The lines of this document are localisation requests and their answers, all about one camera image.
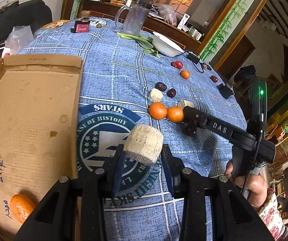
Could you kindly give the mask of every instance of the mandarin orange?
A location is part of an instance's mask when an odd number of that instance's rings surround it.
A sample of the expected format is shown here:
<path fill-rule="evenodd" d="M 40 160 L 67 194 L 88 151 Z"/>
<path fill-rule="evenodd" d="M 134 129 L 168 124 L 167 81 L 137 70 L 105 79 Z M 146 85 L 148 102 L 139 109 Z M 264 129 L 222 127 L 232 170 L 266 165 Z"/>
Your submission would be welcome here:
<path fill-rule="evenodd" d="M 189 77 L 191 77 L 191 74 L 188 72 L 188 70 L 182 70 L 180 72 L 181 76 L 184 78 L 184 79 L 188 79 Z"/>
<path fill-rule="evenodd" d="M 167 109 L 167 118 L 172 122 L 181 122 L 184 119 L 182 108 L 172 106 Z"/>
<path fill-rule="evenodd" d="M 20 223 L 25 222 L 35 207 L 35 204 L 22 194 L 16 194 L 10 200 L 10 211 Z"/>
<path fill-rule="evenodd" d="M 149 106 L 149 115 L 154 119 L 163 119 L 167 115 L 167 108 L 160 102 L 154 102 Z"/>

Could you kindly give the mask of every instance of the jar lid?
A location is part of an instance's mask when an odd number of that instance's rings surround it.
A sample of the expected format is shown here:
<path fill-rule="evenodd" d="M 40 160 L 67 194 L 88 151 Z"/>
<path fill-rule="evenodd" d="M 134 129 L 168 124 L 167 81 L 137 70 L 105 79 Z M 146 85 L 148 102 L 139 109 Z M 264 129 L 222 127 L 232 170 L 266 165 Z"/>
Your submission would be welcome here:
<path fill-rule="evenodd" d="M 88 18 L 90 16 L 90 11 L 81 11 L 80 17 Z"/>

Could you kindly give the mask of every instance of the human hand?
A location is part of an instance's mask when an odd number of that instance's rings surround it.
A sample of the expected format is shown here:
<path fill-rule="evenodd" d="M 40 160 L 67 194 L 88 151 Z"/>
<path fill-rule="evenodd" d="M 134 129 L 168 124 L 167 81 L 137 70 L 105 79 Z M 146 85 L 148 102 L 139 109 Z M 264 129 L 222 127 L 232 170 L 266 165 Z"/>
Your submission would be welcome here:
<path fill-rule="evenodd" d="M 232 171 L 233 163 L 232 160 L 230 160 L 226 164 L 226 170 L 224 174 L 229 178 L 229 180 L 233 182 L 233 184 L 242 188 L 245 177 L 237 177 L 234 179 L 232 177 Z M 249 189 L 251 191 L 248 197 L 248 202 L 251 204 L 251 206 L 256 212 L 259 211 L 260 207 L 264 204 L 267 197 L 267 183 L 263 175 L 261 173 L 259 175 L 249 175 L 248 181 L 245 185 L 245 189 Z"/>

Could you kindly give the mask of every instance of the floral fabric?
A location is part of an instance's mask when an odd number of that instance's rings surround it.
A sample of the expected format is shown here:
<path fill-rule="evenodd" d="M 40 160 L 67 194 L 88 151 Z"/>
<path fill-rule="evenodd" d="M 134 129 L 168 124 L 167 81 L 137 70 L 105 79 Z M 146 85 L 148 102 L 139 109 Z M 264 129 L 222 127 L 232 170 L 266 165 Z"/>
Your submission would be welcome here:
<path fill-rule="evenodd" d="M 267 198 L 263 207 L 258 212 L 270 233 L 275 240 L 278 240 L 284 233 L 285 226 L 278 211 L 278 202 L 273 189 L 267 189 Z"/>

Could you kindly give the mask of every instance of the cardboard box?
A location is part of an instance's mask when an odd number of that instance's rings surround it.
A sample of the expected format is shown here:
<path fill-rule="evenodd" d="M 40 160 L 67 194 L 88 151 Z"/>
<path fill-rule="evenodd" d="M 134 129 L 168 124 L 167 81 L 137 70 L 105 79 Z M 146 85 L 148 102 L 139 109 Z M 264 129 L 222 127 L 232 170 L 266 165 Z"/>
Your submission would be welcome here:
<path fill-rule="evenodd" d="M 60 54 L 0 60 L 0 240 L 21 227 L 7 212 L 15 194 L 37 203 L 64 175 L 77 177 L 82 59 Z"/>

